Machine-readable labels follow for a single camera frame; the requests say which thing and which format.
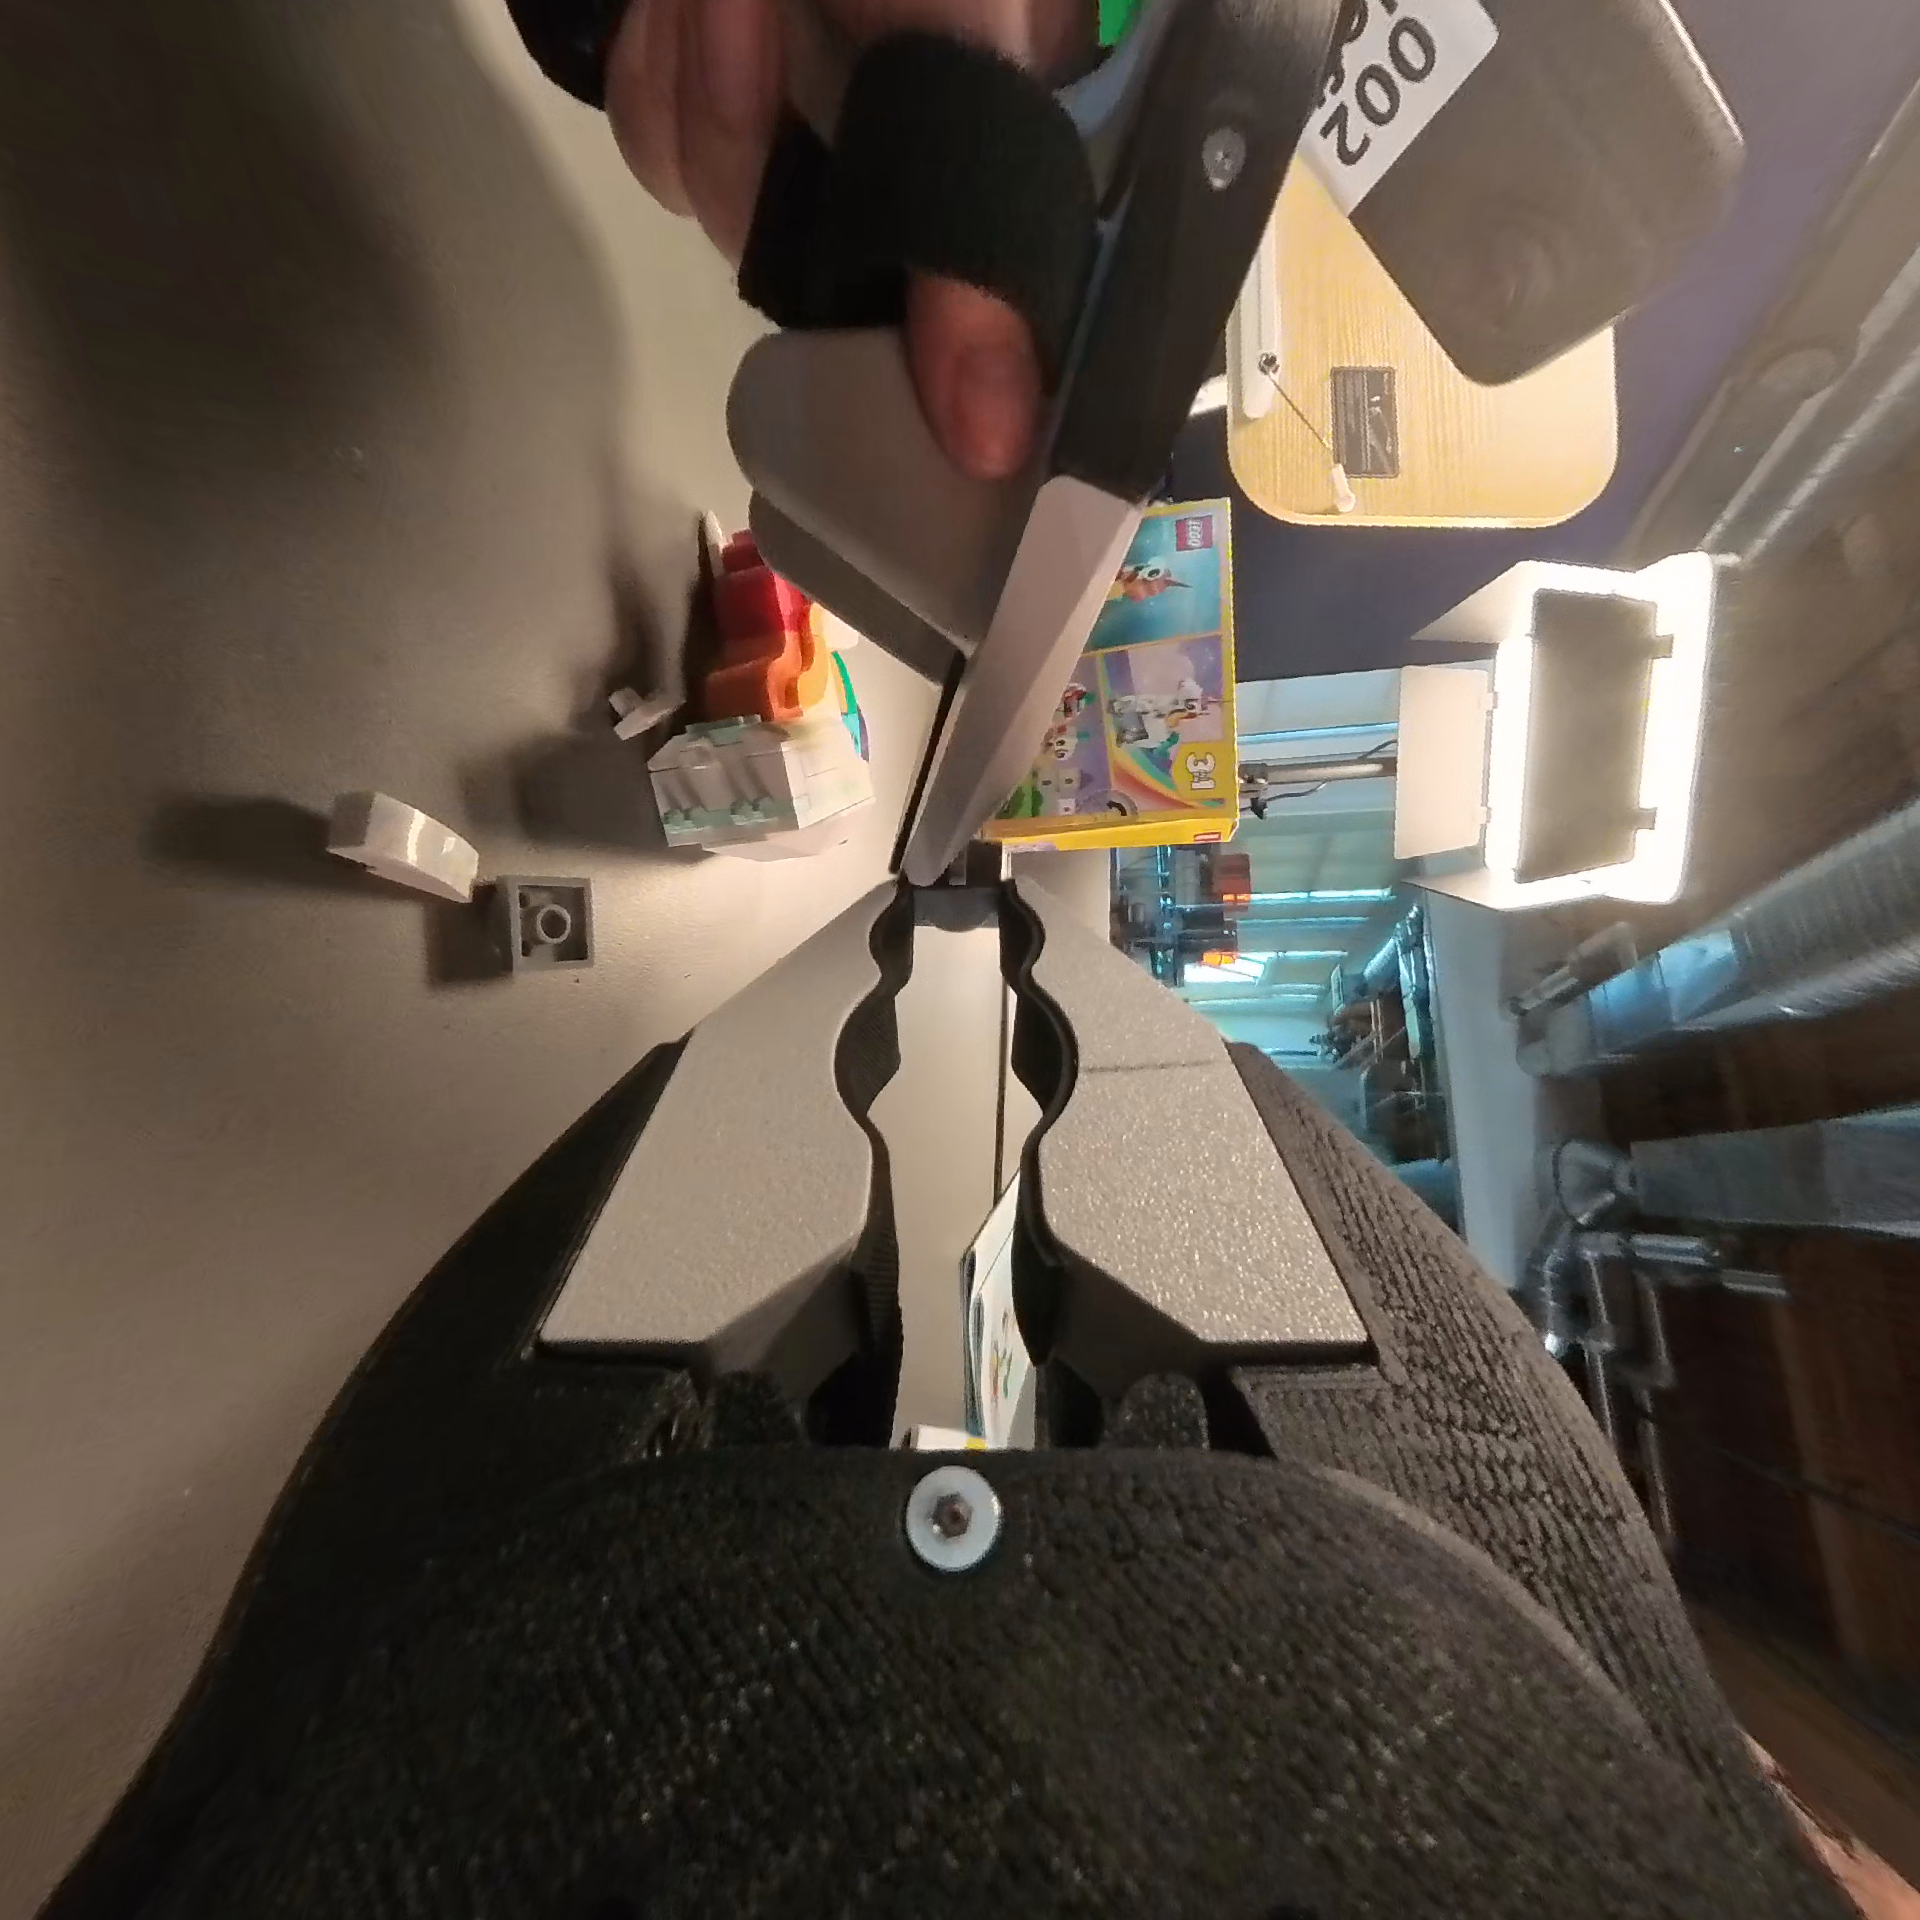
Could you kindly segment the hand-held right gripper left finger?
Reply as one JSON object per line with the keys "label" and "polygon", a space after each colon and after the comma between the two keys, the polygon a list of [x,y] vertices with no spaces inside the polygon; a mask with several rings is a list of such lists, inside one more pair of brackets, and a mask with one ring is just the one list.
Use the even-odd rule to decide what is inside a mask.
{"label": "hand-held right gripper left finger", "polygon": [[885,1174],[845,1055],[859,1012],[894,1012],[877,941],[910,921],[905,889],[878,882],[689,1032],[543,1350],[766,1376],[790,1403],[873,1355],[857,1252]]}

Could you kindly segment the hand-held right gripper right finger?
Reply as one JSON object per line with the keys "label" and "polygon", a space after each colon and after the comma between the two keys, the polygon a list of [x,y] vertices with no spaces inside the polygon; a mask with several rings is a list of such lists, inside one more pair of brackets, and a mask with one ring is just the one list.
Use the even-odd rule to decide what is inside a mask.
{"label": "hand-held right gripper right finger", "polygon": [[1020,876],[999,962],[1010,1073],[1037,1108],[1018,1159],[1027,1353],[1074,1379],[1370,1355],[1223,1032]]}

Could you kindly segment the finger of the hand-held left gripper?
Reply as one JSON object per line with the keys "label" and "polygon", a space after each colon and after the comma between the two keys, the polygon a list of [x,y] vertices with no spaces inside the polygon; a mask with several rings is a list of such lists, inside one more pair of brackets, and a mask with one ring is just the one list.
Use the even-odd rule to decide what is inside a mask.
{"label": "finger of the hand-held left gripper", "polygon": [[923,676],[988,638],[1040,493],[960,473],[937,445],[894,329],[771,329],[727,409],[759,553]]}
{"label": "finger of the hand-held left gripper", "polygon": [[1139,511],[1139,501],[1081,478],[1040,486],[994,617],[971,648],[928,752],[899,852],[905,882],[937,882],[1033,768]]}

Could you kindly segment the white lego unicorn build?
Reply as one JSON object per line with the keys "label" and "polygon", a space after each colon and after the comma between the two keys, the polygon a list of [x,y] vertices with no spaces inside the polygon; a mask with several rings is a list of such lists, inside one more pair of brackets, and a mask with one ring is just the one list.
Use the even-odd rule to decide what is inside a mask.
{"label": "white lego unicorn build", "polygon": [[877,802],[809,606],[822,603],[781,576],[749,529],[702,515],[684,699],[647,757],[674,852],[814,858]]}

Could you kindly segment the yellow lego set box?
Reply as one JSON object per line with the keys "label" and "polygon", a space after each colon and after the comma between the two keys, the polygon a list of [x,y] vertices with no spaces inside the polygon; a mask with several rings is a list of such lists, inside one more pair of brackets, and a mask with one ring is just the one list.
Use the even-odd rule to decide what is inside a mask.
{"label": "yellow lego set box", "polygon": [[1139,515],[1043,721],[981,829],[1004,849],[1211,849],[1242,821],[1232,503]]}

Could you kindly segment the round rainbow lego piece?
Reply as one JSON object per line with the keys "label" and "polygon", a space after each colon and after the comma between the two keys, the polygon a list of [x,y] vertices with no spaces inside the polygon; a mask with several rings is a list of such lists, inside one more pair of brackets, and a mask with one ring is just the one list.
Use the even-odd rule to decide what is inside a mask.
{"label": "round rainbow lego piece", "polygon": [[831,690],[848,729],[848,740],[859,752],[859,761],[873,761],[873,729],[848,670],[848,652],[859,646],[859,635],[826,606],[809,606],[809,626],[831,656]]}

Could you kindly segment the lego instruction booklet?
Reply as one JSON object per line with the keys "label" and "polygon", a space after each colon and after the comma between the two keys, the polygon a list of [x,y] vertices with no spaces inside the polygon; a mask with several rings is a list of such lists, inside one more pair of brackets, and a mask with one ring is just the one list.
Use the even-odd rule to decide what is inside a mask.
{"label": "lego instruction booklet", "polygon": [[1033,1360],[1020,1342],[1014,1247],[1020,1174],[1014,1174],[964,1252],[964,1408],[985,1451],[1031,1447]]}

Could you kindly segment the grey square lego plate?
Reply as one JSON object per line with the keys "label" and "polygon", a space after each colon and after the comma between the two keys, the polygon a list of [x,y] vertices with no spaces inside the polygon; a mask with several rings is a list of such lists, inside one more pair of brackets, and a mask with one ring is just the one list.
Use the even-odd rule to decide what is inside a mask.
{"label": "grey square lego plate", "polygon": [[525,971],[587,971],[595,963],[587,876],[494,876],[487,882],[494,963]]}

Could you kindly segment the white curved lego piece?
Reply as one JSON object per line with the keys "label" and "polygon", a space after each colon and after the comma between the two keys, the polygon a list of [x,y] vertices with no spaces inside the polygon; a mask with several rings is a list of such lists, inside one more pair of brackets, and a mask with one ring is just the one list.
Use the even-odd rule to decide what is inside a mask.
{"label": "white curved lego piece", "polygon": [[471,902],[476,896],[476,844],[380,791],[334,798],[325,852],[425,898]]}

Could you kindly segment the person's left hand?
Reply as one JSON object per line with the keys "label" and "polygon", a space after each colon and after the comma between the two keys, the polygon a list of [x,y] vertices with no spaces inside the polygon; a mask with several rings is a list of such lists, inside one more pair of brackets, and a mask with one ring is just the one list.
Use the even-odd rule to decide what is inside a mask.
{"label": "person's left hand", "polygon": [[[926,31],[999,52],[1047,80],[1100,58],[1100,4],[822,4],[853,48]],[[606,55],[612,134],[643,189],[738,263],[781,111],[781,4],[629,4]],[[1027,324],[964,282],[913,278],[905,365],[946,457],[985,482],[1027,465],[1043,404]]]}

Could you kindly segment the pale wooden board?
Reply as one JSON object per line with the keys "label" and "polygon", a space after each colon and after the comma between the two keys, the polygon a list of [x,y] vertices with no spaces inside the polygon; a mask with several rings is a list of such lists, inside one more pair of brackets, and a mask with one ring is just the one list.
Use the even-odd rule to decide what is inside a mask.
{"label": "pale wooden board", "polygon": [[1616,473],[1616,336],[1507,384],[1463,377],[1297,160],[1227,336],[1228,469],[1264,515],[1539,529]]}

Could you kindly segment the white ceiling lamp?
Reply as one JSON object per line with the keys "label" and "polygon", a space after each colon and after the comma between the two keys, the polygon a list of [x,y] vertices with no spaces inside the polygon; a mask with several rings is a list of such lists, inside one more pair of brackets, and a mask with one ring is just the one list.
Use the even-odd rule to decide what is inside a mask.
{"label": "white ceiling lamp", "polygon": [[1513,565],[1401,670],[1393,861],[1497,913],[1673,902],[1726,565]]}

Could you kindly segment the grey ceiling ducts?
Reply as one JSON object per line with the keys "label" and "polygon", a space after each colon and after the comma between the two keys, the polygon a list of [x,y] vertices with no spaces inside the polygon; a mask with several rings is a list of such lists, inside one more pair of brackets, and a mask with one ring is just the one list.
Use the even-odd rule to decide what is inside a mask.
{"label": "grey ceiling ducts", "polygon": [[1686,1042],[1822,1022],[1916,986],[1916,806],[1859,829],[1631,967],[1521,1024],[1536,1081]]}

